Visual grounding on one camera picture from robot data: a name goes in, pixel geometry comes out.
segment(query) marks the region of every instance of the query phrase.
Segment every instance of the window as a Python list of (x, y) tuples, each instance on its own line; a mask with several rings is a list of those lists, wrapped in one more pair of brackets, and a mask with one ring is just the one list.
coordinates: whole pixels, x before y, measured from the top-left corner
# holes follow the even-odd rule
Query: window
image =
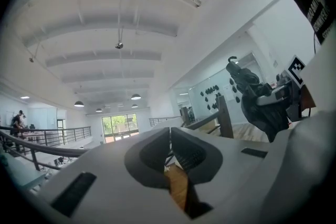
[(65, 129), (65, 120), (57, 120), (57, 129)]
[(103, 117), (102, 125), (106, 143), (118, 141), (139, 133), (136, 114)]

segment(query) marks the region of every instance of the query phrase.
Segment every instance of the wooden panel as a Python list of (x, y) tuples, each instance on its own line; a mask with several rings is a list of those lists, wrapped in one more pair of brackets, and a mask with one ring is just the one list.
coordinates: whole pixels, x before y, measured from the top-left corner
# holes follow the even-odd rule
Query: wooden panel
[(177, 205), (184, 211), (187, 198), (187, 174), (175, 164), (169, 166), (169, 171), (164, 173), (170, 179), (171, 196)]

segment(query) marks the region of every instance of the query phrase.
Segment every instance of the metal railing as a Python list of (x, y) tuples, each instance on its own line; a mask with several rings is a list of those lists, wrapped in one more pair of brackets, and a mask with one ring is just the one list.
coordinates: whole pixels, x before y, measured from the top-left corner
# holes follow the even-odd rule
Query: metal railing
[(217, 107), (219, 108), (217, 112), (215, 112), (214, 114), (210, 115), (209, 117), (203, 120), (197, 121), (187, 126), (185, 126), (185, 124), (188, 122), (188, 118), (186, 116), (183, 116), (182, 117), (183, 123), (181, 127), (185, 127), (190, 130), (196, 130), (204, 126), (208, 122), (213, 121), (214, 119), (218, 119), (219, 126), (215, 126), (211, 130), (209, 130), (207, 133), (211, 134), (212, 132), (214, 132), (216, 129), (219, 128), (221, 136), (227, 137), (227, 138), (234, 138), (232, 125), (231, 125), (231, 119), (230, 119), (229, 111), (227, 109), (224, 96), (221, 95), (220, 97), (217, 97), (216, 103), (217, 103)]
[(180, 118), (179, 116), (177, 117), (166, 117), (166, 118), (150, 118), (149, 122), (151, 124), (151, 127), (157, 125), (159, 122), (163, 122), (163, 121), (167, 121), (167, 120), (171, 120), (171, 119), (176, 119), (176, 118)]
[[(80, 155), (82, 155), (82, 154), (84, 154), (85, 152), (88, 151), (88, 150), (74, 150), (72, 148), (60, 148), (60, 147), (55, 147), (55, 146), (39, 145), (37, 143), (28, 142), (28, 141), (25, 141), (24, 139), (17, 138), (13, 135), (4, 133), (1, 130), (0, 130), (0, 140), (1, 140), (1, 143), (2, 143), (2, 146), (3, 146), (4, 150), (9, 151), (12, 154), (15, 154), (15, 156), (20, 156), (20, 157), (34, 163), (35, 168), (38, 171), (40, 171), (39, 166), (44, 166), (44, 167), (48, 167), (48, 168), (55, 169), (55, 170), (60, 170), (61, 168), (57, 167), (57, 166), (53, 166), (53, 165), (49, 165), (49, 164), (39, 162), (36, 158), (36, 152), (42, 152), (42, 153), (46, 153), (46, 154), (50, 154), (50, 155), (56, 155), (56, 156), (62, 156), (62, 157), (75, 157), (75, 158), (77, 158)], [(26, 155), (22, 154), (22, 152), (13, 149), (13, 147), (8, 144), (9, 141), (11, 141), (12, 144), (15, 143), (15, 148), (17, 146), (22, 146), (23, 149), (25, 149), (25, 148), (29, 149), (30, 154), (31, 154), (31, 159), (28, 158)]]
[[(75, 142), (86, 137), (91, 136), (91, 127), (81, 127), (81, 128), (72, 128), (72, 129), (16, 129), (9, 127), (0, 126), (0, 131), (3, 133), (17, 137), (21, 140), (26, 140), (28, 142), (44, 145), (50, 147), (57, 147), (61, 145), (66, 145), (71, 142)], [(23, 146), (23, 151), (21, 150), (20, 143), (8, 142), (6, 145), (13, 149), (16, 148), (16, 151), (26, 155), (30, 152), (30, 148), (25, 148)]]

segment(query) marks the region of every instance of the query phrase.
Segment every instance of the wooden floor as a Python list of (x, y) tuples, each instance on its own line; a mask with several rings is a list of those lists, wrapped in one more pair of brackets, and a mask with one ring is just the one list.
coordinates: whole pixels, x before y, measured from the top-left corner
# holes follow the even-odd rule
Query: wooden floor
[(175, 164), (172, 164), (169, 166), (169, 171), (165, 172), (164, 175), (170, 179), (172, 198), (184, 211), (188, 188), (187, 174)]
[(269, 142), (267, 135), (250, 123), (233, 125), (233, 137), (239, 140)]

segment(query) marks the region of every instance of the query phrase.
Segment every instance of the security camera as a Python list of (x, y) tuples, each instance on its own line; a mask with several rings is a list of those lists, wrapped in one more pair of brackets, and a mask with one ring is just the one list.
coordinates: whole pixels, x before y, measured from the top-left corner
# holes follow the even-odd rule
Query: security camera
[(122, 49), (124, 47), (124, 44), (119, 42), (118, 44), (116, 44), (116, 49)]

